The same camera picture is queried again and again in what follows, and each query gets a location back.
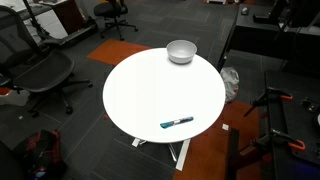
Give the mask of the black rolling office chair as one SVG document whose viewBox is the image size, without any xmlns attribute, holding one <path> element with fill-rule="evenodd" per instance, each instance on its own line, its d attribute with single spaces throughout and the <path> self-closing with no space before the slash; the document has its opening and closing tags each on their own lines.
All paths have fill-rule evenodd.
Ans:
<svg viewBox="0 0 320 180">
<path fill-rule="evenodd" d="M 105 23 L 105 29 L 100 32 L 100 37 L 104 38 L 104 33 L 112 28 L 116 28 L 121 41 L 124 40 L 120 31 L 120 26 L 132 27 L 135 32 L 138 28 L 135 25 L 129 24 L 126 20 L 118 21 L 117 18 L 128 13 L 128 7 L 124 0 L 104 0 L 94 7 L 94 15 L 103 17 L 104 19 L 112 19 L 112 22 Z"/>
</svg>

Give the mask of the black box on desk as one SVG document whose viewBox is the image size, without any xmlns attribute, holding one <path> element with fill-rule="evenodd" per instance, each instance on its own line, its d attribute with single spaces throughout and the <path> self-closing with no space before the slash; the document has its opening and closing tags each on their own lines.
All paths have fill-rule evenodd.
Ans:
<svg viewBox="0 0 320 180">
<path fill-rule="evenodd" d="M 253 15 L 253 21 L 261 24 L 276 24 L 278 22 L 278 18 L 271 14 L 255 13 Z"/>
</svg>

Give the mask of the orange handled clamp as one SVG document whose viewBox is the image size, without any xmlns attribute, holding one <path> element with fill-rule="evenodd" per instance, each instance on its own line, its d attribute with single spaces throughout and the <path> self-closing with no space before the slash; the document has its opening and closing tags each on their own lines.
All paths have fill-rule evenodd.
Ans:
<svg viewBox="0 0 320 180">
<path fill-rule="evenodd" d="M 247 117 L 255 108 L 265 106 L 277 99 L 292 100 L 293 95 L 282 89 L 268 87 L 256 100 L 251 102 L 251 107 L 244 113 L 244 117 Z"/>
<path fill-rule="evenodd" d="M 284 142 L 291 150 L 294 151 L 305 151 L 306 145 L 302 140 L 293 138 L 289 134 L 281 132 L 279 130 L 271 128 L 268 133 L 259 139 L 254 139 L 250 142 L 250 145 L 261 150 L 269 150 L 271 148 L 272 140 L 281 140 Z"/>
</svg>

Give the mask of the orange handled clamp lower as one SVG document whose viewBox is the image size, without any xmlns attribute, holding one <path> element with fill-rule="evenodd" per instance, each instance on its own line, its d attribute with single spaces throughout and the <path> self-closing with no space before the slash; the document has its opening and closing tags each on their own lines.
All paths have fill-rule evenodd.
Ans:
<svg viewBox="0 0 320 180">
<path fill-rule="evenodd" d="M 250 142 L 250 145 L 261 150 L 269 150 L 271 148 L 272 140 L 281 140 L 284 142 L 291 150 L 294 151 L 305 151 L 306 145 L 302 140 L 293 138 L 289 134 L 281 132 L 279 130 L 271 128 L 268 133 L 259 139 L 254 139 Z"/>
</svg>

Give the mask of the teal marker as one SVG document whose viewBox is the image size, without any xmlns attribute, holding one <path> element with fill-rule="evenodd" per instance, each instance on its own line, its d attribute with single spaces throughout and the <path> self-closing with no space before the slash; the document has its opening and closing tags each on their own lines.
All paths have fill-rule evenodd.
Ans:
<svg viewBox="0 0 320 180">
<path fill-rule="evenodd" d="M 160 123 L 160 127 L 163 129 L 178 125 L 178 124 L 182 124 L 182 123 L 186 123 L 186 122 L 191 122 L 194 120 L 194 117 L 190 116 L 190 117 L 185 117 L 185 118 L 181 118 L 181 119 L 177 119 L 177 120 L 173 120 L 173 121 L 169 121 L 169 122 L 164 122 L 164 123 Z"/>
</svg>

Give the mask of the computer mouse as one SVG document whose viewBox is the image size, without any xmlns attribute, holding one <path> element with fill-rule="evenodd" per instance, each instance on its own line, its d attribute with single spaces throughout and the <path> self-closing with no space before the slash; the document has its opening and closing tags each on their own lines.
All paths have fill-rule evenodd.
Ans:
<svg viewBox="0 0 320 180">
<path fill-rule="evenodd" d="M 249 14 L 249 8 L 248 8 L 248 7 L 242 8 L 241 14 L 242 14 L 242 15 L 248 15 L 248 14 Z"/>
</svg>

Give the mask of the white bowl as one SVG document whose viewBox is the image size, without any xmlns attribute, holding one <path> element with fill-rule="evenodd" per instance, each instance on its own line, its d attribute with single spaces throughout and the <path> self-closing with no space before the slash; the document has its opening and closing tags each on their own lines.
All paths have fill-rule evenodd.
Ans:
<svg viewBox="0 0 320 180">
<path fill-rule="evenodd" d="M 168 58 L 177 64 L 186 64 L 193 60 L 197 47 L 187 40 L 174 40 L 166 46 Z"/>
</svg>

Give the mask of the black mesh office chair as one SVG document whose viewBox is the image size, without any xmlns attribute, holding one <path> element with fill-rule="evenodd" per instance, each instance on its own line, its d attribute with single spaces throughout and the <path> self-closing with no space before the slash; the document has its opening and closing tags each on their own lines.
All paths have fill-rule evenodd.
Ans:
<svg viewBox="0 0 320 180">
<path fill-rule="evenodd" d="M 91 88 L 91 81 L 70 81 L 75 67 L 73 60 L 60 51 L 41 49 L 15 10 L 1 5 L 0 12 L 0 85 L 18 93 L 28 91 L 29 99 L 33 102 L 28 109 L 32 117 L 39 115 L 38 106 L 51 93 L 57 93 L 63 100 L 65 113 L 72 114 L 73 108 L 63 89 L 82 83 Z"/>
</svg>

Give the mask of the brown wooden cabinet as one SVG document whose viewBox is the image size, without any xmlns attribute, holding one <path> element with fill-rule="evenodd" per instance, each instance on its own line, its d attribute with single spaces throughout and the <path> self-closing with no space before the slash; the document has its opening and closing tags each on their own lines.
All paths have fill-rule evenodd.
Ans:
<svg viewBox="0 0 320 180">
<path fill-rule="evenodd" d="M 75 0 L 40 0 L 40 4 L 50 6 L 68 34 L 83 27 L 83 17 Z"/>
</svg>

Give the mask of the orange handled clamp upper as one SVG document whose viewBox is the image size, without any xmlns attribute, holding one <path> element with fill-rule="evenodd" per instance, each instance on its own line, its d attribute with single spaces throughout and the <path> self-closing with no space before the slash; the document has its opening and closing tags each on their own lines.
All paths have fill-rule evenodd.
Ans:
<svg viewBox="0 0 320 180">
<path fill-rule="evenodd" d="M 251 102 L 251 107 L 244 113 L 244 117 L 247 117 L 255 108 L 265 106 L 277 99 L 292 100 L 293 95 L 282 89 L 268 87 L 256 100 Z"/>
</svg>

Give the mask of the black desk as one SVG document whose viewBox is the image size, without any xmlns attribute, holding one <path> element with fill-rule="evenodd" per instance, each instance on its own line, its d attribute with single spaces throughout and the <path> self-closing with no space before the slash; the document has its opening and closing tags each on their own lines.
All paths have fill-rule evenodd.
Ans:
<svg viewBox="0 0 320 180">
<path fill-rule="evenodd" d="M 249 8 L 248 15 L 241 10 Z M 295 65 L 304 71 L 315 71 L 320 64 L 320 31 L 317 26 L 289 29 L 280 32 L 276 25 L 253 21 L 253 14 L 269 10 L 269 7 L 240 5 L 217 63 L 221 71 L 230 50 L 247 52 L 276 59 L 287 60 L 288 66 Z"/>
</svg>

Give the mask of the white plastic bag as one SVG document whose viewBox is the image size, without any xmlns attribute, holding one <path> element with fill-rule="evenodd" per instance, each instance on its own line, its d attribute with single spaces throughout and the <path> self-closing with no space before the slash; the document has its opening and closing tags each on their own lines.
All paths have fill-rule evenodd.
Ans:
<svg viewBox="0 0 320 180">
<path fill-rule="evenodd" d="M 232 102 L 238 94 L 239 91 L 239 75 L 238 72 L 233 67 L 225 67 L 221 70 L 220 75 L 223 79 L 225 86 L 225 102 Z"/>
</svg>

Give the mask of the red black backpack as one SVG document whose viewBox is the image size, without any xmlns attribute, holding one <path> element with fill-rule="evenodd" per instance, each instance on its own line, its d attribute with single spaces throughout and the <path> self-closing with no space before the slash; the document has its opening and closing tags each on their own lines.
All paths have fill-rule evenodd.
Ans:
<svg viewBox="0 0 320 180">
<path fill-rule="evenodd" d="M 58 130 L 41 130 L 13 149 L 27 180 L 62 180 L 67 165 L 62 159 L 60 140 Z"/>
</svg>

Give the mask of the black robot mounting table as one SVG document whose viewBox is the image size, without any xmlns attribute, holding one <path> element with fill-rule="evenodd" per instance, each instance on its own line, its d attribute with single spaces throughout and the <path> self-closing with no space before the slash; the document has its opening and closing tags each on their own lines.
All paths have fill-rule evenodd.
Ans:
<svg viewBox="0 0 320 180">
<path fill-rule="evenodd" d="M 257 149 L 250 142 L 237 151 L 239 132 L 233 130 L 229 141 L 228 177 L 234 179 L 238 170 L 271 156 L 272 175 L 276 180 L 320 180 L 319 165 L 319 102 L 320 83 L 315 78 L 285 72 L 267 71 L 265 90 L 282 89 L 293 95 L 292 100 L 277 99 L 267 108 L 266 133 L 271 128 L 302 140 L 305 151 L 291 150 L 281 140 L 272 140 L 267 151 Z"/>
</svg>

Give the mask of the white round table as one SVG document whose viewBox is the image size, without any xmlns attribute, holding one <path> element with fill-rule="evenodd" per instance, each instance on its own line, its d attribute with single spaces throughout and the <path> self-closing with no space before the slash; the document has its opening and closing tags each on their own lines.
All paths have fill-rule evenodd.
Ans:
<svg viewBox="0 0 320 180">
<path fill-rule="evenodd" d="M 153 48 L 122 60 L 108 75 L 103 88 L 107 115 L 132 136 L 132 145 L 146 142 L 182 144 L 173 154 L 183 169 L 191 139 L 212 126 L 225 105 L 224 82 L 213 65 L 196 55 L 184 65 L 171 62 L 167 50 Z M 166 129 L 160 123 L 185 117 L 191 122 Z"/>
</svg>

